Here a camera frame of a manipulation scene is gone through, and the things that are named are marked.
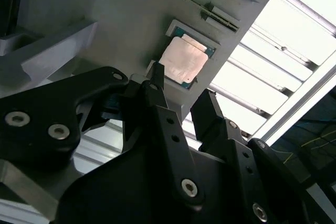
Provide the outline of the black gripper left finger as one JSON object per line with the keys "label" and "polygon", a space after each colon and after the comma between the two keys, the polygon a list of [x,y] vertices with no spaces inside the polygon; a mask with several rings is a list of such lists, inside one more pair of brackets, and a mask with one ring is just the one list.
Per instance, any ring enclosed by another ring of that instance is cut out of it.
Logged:
{"label": "black gripper left finger", "polygon": [[69,171],[83,133],[119,119],[127,145],[119,156],[144,153],[150,164],[162,166],[173,198],[200,211],[204,191],[163,82],[161,64],[140,84],[102,67],[2,98],[2,183],[57,223],[62,196],[83,177]]}

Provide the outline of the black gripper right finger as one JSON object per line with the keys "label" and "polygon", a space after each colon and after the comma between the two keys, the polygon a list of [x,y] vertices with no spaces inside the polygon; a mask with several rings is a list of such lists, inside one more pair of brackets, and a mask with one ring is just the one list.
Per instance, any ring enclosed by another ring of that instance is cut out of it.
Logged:
{"label": "black gripper right finger", "polygon": [[306,192],[264,142],[245,141],[225,118],[216,94],[204,90],[191,108],[199,150],[223,162],[219,196],[231,223],[314,223]]}

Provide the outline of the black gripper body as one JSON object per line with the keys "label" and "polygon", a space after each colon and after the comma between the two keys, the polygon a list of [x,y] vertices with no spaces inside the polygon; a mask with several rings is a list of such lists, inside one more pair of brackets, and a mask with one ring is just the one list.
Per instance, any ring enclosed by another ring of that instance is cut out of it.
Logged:
{"label": "black gripper body", "polygon": [[128,153],[75,181],[61,198],[57,223],[250,223],[228,167],[193,153],[205,201],[192,211],[173,198],[162,166]]}

